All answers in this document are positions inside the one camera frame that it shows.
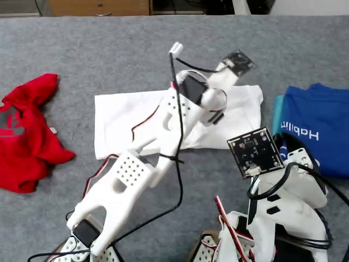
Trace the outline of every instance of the table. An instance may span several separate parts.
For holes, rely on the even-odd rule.
[[[1,19],[0,97],[45,72],[60,74],[59,91],[43,111],[77,157],[55,167],[33,194],[0,191],[0,260],[26,261],[69,236],[64,215],[101,164],[94,157],[94,95],[167,88],[167,53],[175,41],[183,43],[186,61],[206,68],[241,49],[258,67],[239,84],[261,86],[262,124],[270,127],[274,97],[287,86],[322,82],[349,87],[348,24],[347,16]],[[242,180],[229,151],[187,150],[181,155],[182,206],[121,241],[118,249],[126,261],[184,261],[201,231],[219,227],[216,194],[227,211],[247,211],[249,182]],[[348,181],[334,182],[349,195]],[[174,205],[178,193],[171,168],[140,197],[122,231]],[[329,261],[340,261],[349,239],[348,209],[330,192],[323,213],[334,236]]]

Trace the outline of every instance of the red t-shirt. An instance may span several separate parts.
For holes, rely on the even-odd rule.
[[[0,188],[35,191],[48,164],[61,164],[75,154],[64,149],[39,111],[57,89],[58,75],[44,74],[16,87],[0,106]]]

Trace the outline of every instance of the blue t-shirt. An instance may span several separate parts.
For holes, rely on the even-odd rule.
[[[349,178],[349,90],[320,83],[307,90],[290,86],[276,105],[281,105],[275,108],[278,112],[273,119],[279,129],[273,131],[289,133],[305,143],[324,176]]]

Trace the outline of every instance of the folded white cloth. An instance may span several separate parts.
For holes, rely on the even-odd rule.
[[[143,122],[154,112],[165,92],[166,90],[95,96],[96,158],[103,159],[112,153],[121,154],[130,148],[133,139],[132,127]],[[233,86],[226,94],[225,117],[216,126],[205,127],[198,123],[183,141],[181,149],[228,149],[228,139],[260,127],[260,105],[263,95],[259,86]],[[156,117],[152,117],[151,121],[147,121],[135,133],[135,139],[145,139],[149,132],[157,128],[156,124]],[[147,145],[141,154],[158,152],[159,145],[154,141]]]

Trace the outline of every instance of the wooden cabinet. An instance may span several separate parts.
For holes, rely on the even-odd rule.
[[[54,16],[149,15],[149,0],[48,0]]]

